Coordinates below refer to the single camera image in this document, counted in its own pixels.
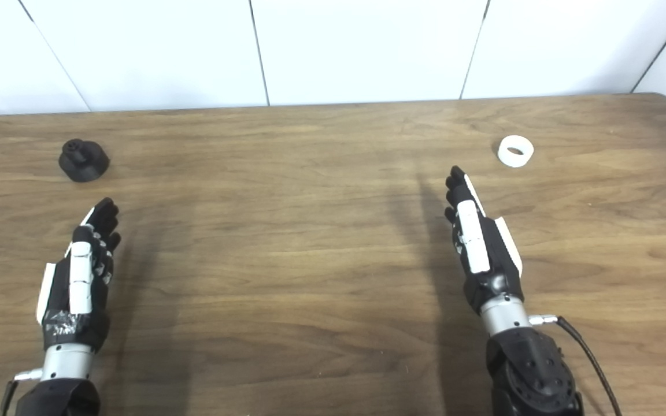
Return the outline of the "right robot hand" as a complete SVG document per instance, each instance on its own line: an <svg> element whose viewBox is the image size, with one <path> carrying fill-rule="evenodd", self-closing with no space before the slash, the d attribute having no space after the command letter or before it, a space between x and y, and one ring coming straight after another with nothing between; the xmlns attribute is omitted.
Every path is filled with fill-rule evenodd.
<svg viewBox="0 0 666 416"><path fill-rule="evenodd" d="M452 243L464 271L463 292L470 307L480 313L490 300L524 301L523 261L505 219L484 213L469 176L459 166L452 166L446 187L445 216L452 225Z"/></svg>

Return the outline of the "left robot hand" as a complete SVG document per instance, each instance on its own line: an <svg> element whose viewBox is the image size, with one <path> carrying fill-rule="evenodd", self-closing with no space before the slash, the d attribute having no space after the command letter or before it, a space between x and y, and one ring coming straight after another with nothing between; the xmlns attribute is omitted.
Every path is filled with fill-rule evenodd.
<svg viewBox="0 0 666 416"><path fill-rule="evenodd" d="M47 263L35 310L44 350L77 343L98 352L109 334L109 284L119 208L111 198L96 203L72 232L64 257Z"/></svg>

